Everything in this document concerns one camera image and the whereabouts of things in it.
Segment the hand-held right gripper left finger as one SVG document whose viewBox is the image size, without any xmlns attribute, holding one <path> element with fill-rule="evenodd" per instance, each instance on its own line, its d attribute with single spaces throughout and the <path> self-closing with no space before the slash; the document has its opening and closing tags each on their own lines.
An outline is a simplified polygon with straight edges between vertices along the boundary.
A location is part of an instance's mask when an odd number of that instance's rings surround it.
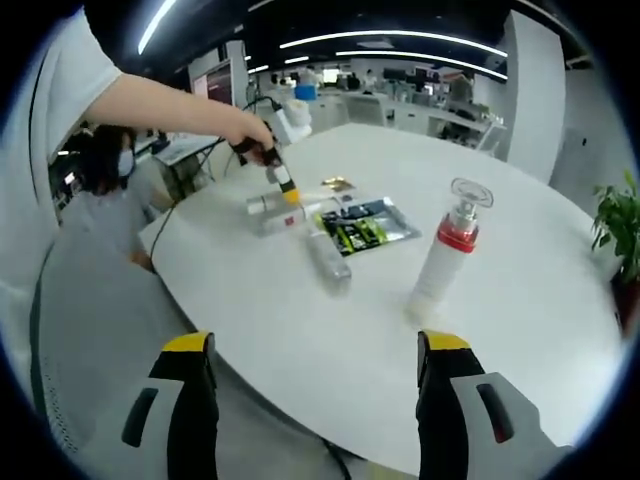
<svg viewBox="0 0 640 480">
<path fill-rule="evenodd" d="M 97 424 L 100 479 L 216 479 L 214 335 L 174 338 Z"/>
</svg>

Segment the person's left hand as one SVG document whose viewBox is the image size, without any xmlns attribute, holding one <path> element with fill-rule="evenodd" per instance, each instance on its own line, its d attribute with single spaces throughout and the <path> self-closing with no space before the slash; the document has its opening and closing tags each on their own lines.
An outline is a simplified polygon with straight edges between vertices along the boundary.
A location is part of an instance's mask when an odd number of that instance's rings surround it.
<svg viewBox="0 0 640 480">
<path fill-rule="evenodd" d="M 258 165 L 266 165 L 265 154 L 274 148 L 274 137 L 266 123 L 256 115 L 240 111 L 223 123 L 219 136 L 232 150 Z"/>
</svg>

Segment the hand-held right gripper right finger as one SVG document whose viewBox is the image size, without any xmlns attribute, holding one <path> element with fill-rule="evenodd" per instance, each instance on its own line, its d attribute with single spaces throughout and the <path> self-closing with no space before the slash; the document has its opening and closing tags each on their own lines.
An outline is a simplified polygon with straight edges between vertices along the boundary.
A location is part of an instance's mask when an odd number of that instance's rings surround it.
<svg viewBox="0 0 640 480">
<path fill-rule="evenodd" d="M 421 479 L 541 479 L 569 454 L 541 428 L 538 408 L 471 346 L 444 332 L 418 333 Z"/>
</svg>

